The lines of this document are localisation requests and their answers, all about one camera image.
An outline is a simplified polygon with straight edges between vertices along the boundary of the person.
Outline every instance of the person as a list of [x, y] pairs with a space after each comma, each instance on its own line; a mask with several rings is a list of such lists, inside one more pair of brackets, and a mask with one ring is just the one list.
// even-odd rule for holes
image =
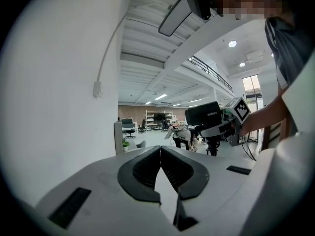
[[[314, 50], [314, 26], [310, 22], [313, 0], [215, 0], [222, 14], [260, 14], [266, 18], [265, 32], [276, 62], [278, 96], [263, 109], [249, 115], [240, 135], [276, 124], [290, 115], [283, 93], [302, 71]], [[297, 128], [290, 120], [289, 135]]]
[[173, 140], [177, 148], [180, 148], [181, 143], [183, 143], [186, 145], [186, 150], [197, 151], [193, 142], [198, 137], [195, 130], [188, 130], [185, 125], [178, 124], [171, 126], [170, 129], [174, 132]]

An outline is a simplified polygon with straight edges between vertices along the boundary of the railing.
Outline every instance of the railing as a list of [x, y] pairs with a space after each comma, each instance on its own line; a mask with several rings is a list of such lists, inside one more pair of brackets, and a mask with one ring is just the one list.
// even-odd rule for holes
[[201, 70], [205, 71], [206, 73], [214, 77], [217, 81], [224, 84], [224, 86], [226, 86], [230, 91], [233, 92], [233, 88], [229, 85], [229, 83], [226, 82], [224, 78], [222, 78], [215, 70], [213, 70], [210, 66], [204, 63], [202, 60], [198, 59], [195, 56], [192, 56], [191, 58], [188, 59], [188, 61], [198, 66], [199, 68], [201, 68]]

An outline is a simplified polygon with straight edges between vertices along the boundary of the cable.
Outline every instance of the cable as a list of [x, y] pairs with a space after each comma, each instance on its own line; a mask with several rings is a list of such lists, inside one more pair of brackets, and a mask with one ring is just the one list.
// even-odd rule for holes
[[108, 44], [107, 44], [105, 53], [104, 53], [103, 58], [102, 58], [102, 61], [101, 61], [101, 63], [100, 63], [100, 67], [99, 67], [98, 75], [97, 75], [97, 81], [99, 81], [100, 76], [101, 76], [101, 74], [102, 74], [103, 65], [104, 65], [104, 61], [105, 61], [106, 55], [107, 55], [108, 50], [109, 50], [109, 46], [110, 46], [110, 44], [111, 44], [112, 41], [113, 41], [113, 38], [114, 38], [114, 36], [115, 36], [115, 33], [116, 33], [117, 29], [119, 28], [119, 26], [120, 26], [120, 25], [122, 24], [122, 22], [124, 21], [124, 19], [125, 19], [125, 17], [127, 16], [128, 12], [130, 12], [130, 11], [132, 11], [132, 10], [135, 10], [135, 9], [139, 9], [139, 8], [151, 6], [151, 5], [154, 5], [154, 4], [161, 4], [161, 5], [168, 6], [168, 5], [165, 4], [165, 3], [156, 2], [156, 3], [150, 3], [150, 4], [146, 4], [146, 5], [142, 5], [142, 6], [135, 6], [135, 7], [133, 7], [133, 8], [130, 8], [129, 10], [127, 10], [127, 12], [126, 12], [125, 15], [123, 16], [123, 18], [120, 20], [120, 22], [118, 23], [117, 27], [115, 28], [115, 30], [114, 30], [112, 36], [111, 36], [110, 39], [109, 39], [109, 42], [108, 42]]
[[247, 156], [249, 156], [249, 158], [250, 158], [251, 160], [256, 161], [256, 159], [255, 159], [254, 156], [252, 155], [251, 149], [250, 149], [250, 147], [249, 147], [248, 145], [247, 145], [247, 148], [249, 149], [251, 156], [250, 156], [250, 155], [247, 153], [247, 151], [244, 149], [243, 144], [242, 144], [242, 148], [243, 148], [243, 150], [245, 151], [245, 153], [247, 154]]

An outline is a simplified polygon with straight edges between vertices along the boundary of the potted plant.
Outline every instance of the potted plant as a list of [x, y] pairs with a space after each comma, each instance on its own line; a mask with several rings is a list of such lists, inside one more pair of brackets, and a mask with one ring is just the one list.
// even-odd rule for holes
[[126, 140], [123, 140], [123, 147], [124, 147], [124, 152], [128, 151], [128, 146], [130, 145], [129, 142], [127, 142]]

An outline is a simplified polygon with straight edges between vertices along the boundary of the floor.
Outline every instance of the floor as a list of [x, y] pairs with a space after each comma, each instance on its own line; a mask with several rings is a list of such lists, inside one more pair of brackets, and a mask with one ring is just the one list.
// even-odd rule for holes
[[[146, 133], [137, 134], [134, 138], [136, 144], [141, 143], [143, 140], [146, 141], [146, 147], [156, 146], [156, 145], [167, 145], [175, 146], [172, 138], [164, 140], [167, 132], [157, 131], [148, 131]], [[203, 143], [198, 143], [195, 141], [195, 145], [198, 147], [197, 153], [207, 154], [206, 148], [207, 145]], [[250, 150], [255, 158], [258, 158], [258, 146], [255, 143], [249, 143]], [[218, 148], [217, 156], [219, 157], [229, 157], [229, 158], [239, 158], [244, 160], [251, 160], [246, 153], [244, 152], [242, 146], [231, 147], [227, 142], [221, 142], [220, 147]], [[155, 191], [160, 193], [161, 198], [161, 211], [165, 214], [166, 218], [170, 223], [173, 223], [173, 219], [176, 213], [176, 203], [177, 203], [177, 193], [173, 189], [172, 185], [168, 181], [164, 171], [160, 169], [155, 185]]]

